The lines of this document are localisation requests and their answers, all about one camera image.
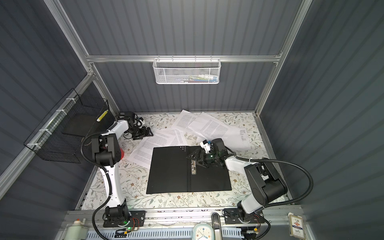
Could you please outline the orange black file folder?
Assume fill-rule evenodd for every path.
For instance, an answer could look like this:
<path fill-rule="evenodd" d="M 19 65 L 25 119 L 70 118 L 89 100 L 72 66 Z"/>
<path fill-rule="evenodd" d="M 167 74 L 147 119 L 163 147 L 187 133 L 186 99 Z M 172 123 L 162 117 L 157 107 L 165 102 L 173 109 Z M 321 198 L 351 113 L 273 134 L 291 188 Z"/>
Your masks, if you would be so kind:
<path fill-rule="evenodd" d="M 231 191 L 229 171 L 225 167 L 204 168 L 187 158 L 197 149 L 192 146 L 154 148 L 146 193 Z"/>

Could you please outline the printed paper sheet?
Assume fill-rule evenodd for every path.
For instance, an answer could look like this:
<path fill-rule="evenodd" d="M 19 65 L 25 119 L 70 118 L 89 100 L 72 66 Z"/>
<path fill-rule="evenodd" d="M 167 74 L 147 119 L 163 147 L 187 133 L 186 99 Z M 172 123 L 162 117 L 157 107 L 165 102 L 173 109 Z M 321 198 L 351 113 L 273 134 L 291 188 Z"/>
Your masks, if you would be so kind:
<path fill-rule="evenodd" d="M 245 128 L 227 125 L 206 113 L 201 113 L 188 127 L 208 141 L 222 139 L 225 146 L 231 150 L 245 151 L 251 149 Z"/>
<path fill-rule="evenodd" d="M 187 146 L 187 140 L 185 138 L 185 133 L 177 129 L 164 129 L 163 132 L 174 136 L 173 141 L 170 146 Z"/>
<path fill-rule="evenodd" d="M 154 148 L 169 147 L 176 138 L 175 135 L 161 130 L 152 130 L 152 137 L 145 137 L 128 157 L 128 161 L 150 169 Z"/>
<path fill-rule="evenodd" d="M 189 125 L 198 117 L 199 115 L 190 113 L 186 110 L 182 110 L 178 118 L 172 125 L 173 129 L 177 129 L 179 131 L 194 134 L 195 132 L 189 128 Z"/>

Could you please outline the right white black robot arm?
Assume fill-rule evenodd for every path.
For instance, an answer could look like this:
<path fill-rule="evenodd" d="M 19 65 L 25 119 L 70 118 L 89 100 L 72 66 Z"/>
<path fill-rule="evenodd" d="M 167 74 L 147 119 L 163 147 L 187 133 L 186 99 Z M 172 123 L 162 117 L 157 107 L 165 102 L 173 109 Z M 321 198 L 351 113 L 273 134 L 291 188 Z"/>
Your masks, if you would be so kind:
<path fill-rule="evenodd" d="M 269 203 L 288 192 L 286 182 L 269 159 L 252 162 L 241 160 L 237 154 L 226 147 L 222 139 L 204 140 L 196 150 L 187 155 L 194 173 L 197 166 L 203 168 L 225 167 L 247 177 L 251 193 L 237 206 L 237 217 L 245 221 L 250 215 L 262 211 Z"/>

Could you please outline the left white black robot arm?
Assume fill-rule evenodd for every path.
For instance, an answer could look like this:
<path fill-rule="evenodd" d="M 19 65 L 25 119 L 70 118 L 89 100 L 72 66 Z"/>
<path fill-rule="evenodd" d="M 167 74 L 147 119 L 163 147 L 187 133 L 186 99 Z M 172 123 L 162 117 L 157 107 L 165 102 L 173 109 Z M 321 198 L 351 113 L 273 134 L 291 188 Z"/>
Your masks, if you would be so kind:
<path fill-rule="evenodd" d="M 133 112 L 121 112 L 118 119 L 104 132 L 91 137 L 92 159 L 100 168 L 109 200 L 107 208 L 117 208 L 126 201 L 120 184 L 119 162 L 124 155 L 118 139 L 129 134 L 133 140 L 152 137 L 143 118 Z"/>

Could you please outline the red pencil cup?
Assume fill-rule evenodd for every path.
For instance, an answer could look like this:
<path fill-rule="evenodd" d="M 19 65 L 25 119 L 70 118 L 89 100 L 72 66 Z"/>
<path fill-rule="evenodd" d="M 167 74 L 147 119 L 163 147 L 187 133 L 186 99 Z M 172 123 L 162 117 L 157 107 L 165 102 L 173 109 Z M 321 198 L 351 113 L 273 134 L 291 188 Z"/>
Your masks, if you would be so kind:
<path fill-rule="evenodd" d="M 118 163 L 123 157 L 125 153 L 122 148 L 119 148 L 119 150 L 116 152 L 116 163 Z"/>

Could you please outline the yellow marker in black basket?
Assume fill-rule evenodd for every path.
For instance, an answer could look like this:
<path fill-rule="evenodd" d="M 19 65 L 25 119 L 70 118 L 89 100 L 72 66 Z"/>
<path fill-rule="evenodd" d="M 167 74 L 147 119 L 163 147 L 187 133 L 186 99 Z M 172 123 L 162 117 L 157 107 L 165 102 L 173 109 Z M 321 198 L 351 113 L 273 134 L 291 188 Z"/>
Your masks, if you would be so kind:
<path fill-rule="evenodd" d="M 97 118 L 97 122 L 100 122 L 107 114 L 109 113 L 109 110 L 105 110 L 100 116 Z"/>

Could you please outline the small white clock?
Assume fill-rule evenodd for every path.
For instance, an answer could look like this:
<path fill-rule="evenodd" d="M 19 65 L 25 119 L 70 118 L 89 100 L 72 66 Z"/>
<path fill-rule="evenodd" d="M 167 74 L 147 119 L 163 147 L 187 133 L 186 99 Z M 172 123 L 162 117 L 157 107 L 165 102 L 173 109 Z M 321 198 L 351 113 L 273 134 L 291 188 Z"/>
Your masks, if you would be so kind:
<path fill-rule="evenodd" d="M 214 240 L 215 233 L 212 226 L 199 223 L 196 224 L 192 231 L 192 240 Z"/>

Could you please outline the white plastic bottle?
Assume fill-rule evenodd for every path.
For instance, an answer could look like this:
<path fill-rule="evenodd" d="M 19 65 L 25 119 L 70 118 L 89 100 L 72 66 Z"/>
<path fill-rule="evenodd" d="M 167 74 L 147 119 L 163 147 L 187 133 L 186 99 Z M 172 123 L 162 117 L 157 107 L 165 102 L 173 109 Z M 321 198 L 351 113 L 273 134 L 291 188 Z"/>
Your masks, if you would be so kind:
<path fill-rule="evenodd" d="M 64 236 L 64 240 L 85 240 L 89 228 L 85 225 L 86 219 L 80 221 L 77 219 L 74 223 L 68 227 L 67 232 Z"/>

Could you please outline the card box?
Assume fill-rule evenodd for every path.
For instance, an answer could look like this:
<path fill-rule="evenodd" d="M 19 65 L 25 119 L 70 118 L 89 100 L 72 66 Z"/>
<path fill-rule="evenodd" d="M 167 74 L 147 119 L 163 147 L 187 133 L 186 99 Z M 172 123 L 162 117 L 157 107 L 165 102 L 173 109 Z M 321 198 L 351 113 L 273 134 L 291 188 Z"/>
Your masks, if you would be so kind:
<path fill-rule="evenodd" d="M 304 220 L 300 216 L 296 216 L 293 213 L 288 214 L 289 225 L 290 225 L 290 236 L 305 240 Z"/>

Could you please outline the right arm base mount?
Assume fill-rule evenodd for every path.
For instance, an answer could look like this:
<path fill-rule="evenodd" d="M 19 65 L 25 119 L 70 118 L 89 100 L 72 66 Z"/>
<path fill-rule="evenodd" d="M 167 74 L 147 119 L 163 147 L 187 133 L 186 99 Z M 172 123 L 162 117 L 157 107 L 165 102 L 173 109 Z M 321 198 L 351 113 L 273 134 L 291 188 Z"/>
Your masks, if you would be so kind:
<path fill-rule="evenodd" d="M 222 214 L 227 225 L 238 225 L 238 224 L 264 224 L 265 220 L 256 213 L 246 214 L 238 208 L 225 208 L 222 210 Z"/>

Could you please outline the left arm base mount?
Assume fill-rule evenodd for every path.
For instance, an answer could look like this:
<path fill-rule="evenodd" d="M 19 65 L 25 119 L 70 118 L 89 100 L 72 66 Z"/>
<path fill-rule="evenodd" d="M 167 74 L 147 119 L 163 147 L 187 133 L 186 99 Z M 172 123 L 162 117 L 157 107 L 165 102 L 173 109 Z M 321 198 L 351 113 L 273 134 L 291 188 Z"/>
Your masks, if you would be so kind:
<path fill-rule="evenodd" d="M 130 211 L 128 208 L 107 207 L 103 214 L 104 228 L 139 228 L 144 226 L 146 211 Z"/>

